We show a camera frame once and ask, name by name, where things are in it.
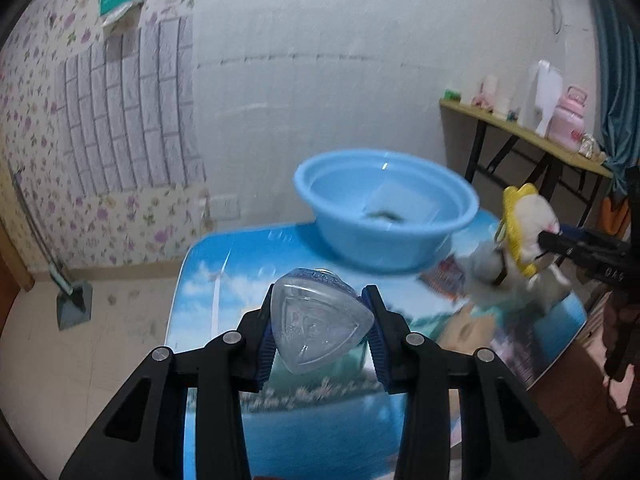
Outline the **beige plush doll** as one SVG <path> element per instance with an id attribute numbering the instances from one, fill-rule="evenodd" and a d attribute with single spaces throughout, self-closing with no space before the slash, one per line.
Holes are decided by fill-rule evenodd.
<path id="1" fill-rule="evenodd" d="M 498 327 L 497 317 L 477 310 L 470 302 L 451 315 L 437 343 L 445 350 L 470 356 L 479 348 L 489 348 Z"/>

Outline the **wooden folding side table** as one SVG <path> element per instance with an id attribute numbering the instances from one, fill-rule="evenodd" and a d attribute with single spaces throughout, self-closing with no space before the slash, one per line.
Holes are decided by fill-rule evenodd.
<path id="1" fill-rule="evenodd" d="M 509 183 L 499 177 L 496 171 L 506 156 L 515 153 L 534 165 L 526 183 L 536 183 L 541 179 L 538 191 L 546 200 L 552 199 L 556 188 L 564 188 L 584 205 L 577 223 L 578 228 L 587 224 L 600 187 L 605 179 L 611 180 L 613 177 L 610 170 L 581 154 L 570 154 L 558 144 L 522 128 L 517 122 L 508 122 L 479 107 L 447 99 L 440 99 L 439 105 L 443 110 L 450 110 L 475 120 L 473 142 L 463 174 L 465 180 L 472 183 L 475 176 L 481 174 L 500 188 L 507 188 Z M 501 130 L 509 137 L 488 164 L 483 165 L 480 156 L 489 127 Z"/>

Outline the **red snack packet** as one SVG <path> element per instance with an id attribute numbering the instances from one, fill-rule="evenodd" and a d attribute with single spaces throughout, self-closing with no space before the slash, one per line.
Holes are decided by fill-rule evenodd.
<path id="1" fill-rule="evenodd" d="M 451 301 L 458 301 L 466 296 L 465 270 L 454 255 L 449 255 L 434 266 L 421 271 L 419 280 L 433 292 Z"/>

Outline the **small green box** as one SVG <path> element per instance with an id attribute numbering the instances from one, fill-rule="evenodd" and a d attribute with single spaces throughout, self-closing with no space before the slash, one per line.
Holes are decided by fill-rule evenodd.
<path id="1" fill-rule="evenodd" d="M 444 99 L 446 101 L 460 102 L 461 93 L 454 90 L 447 89 L 444 94 Z"/>

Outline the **white plush toy yellow frill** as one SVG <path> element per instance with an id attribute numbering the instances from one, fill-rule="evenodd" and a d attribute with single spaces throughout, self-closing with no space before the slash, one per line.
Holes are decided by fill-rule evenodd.
<path id="1" fill-rule="evenodd" d="M 572 290 L 555 256 L 538 244 L 541 233 L 559 232 L 558 217 L 535 185 L 506 188 L 496 234 L 461 259 L 465 296 L 479 308 L 534 307 L 546 315 Z"/>

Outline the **pink water bottle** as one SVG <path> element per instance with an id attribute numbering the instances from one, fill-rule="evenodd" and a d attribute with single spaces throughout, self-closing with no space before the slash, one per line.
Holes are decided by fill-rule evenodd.
<path id="1" fill-rule="evenodd" d="M 585 109 L 588 93 L 571 84 L 560 96 L 550 119 L 547 138 L 570 153 L 577 153 L 585 134 Z"/>

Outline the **blue scenery table mat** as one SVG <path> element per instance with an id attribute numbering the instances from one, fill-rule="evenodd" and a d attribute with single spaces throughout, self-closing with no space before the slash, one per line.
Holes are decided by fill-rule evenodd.
<path id="1" fill-rule="evenodd" d="M 451 315 L 472 301 L 440 296 L 421 271 L 367 272 L 340 260 L 311 223 L 209 235 L 186 253 L 166 342 L 177 352 L 205 346 L 234 330 L 262 304 L 269 286 L 297 268 L 324 269 L 354 289 L 375 285 L 390 310 L 415 332 L 437 341 Z M 546 315 L 534 307 L 477 310 L 497 317 L 489 348 L 526 386 L 533 385 L 585 325 L 575 295 Z M 277 479 L 379 479 L 395 469 L 405 399 L 386 393 L 368 347 L 305 375 L 273 364 L 264 388 L 241 398 L 250 471 Z"/>

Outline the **clear plastic jar red label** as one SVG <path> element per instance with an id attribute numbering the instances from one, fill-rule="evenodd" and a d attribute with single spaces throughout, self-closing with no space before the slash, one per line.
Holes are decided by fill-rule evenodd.
<path id="1" fill-rule="evenodd" d="M 336 274 L 297 268 L 272 286 L 270 323 L 281 360 L 291 373 L 301 375 L 358 346 L 373 326 L 374 314 Z"/>

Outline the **white fan on table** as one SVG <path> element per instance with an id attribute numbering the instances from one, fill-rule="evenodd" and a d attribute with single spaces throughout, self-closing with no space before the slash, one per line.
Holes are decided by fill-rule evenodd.
<path id="1" fill-rule="evenodd" d="M 530 66 L 521 99 L 518 124 L 544 138 L 563 90 L 563 75 L 547 60 Z"/>

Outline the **blue plastic basin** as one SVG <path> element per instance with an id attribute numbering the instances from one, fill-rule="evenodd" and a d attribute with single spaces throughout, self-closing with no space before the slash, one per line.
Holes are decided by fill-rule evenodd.
<path id="1" fill-rule="evenodd" d="M 389 151 L 316 155 L 298 166 L 294 186 L 326 244 L 372 271 L 426 266 L 480 210 L 477 192 L 454 171 Z"/>

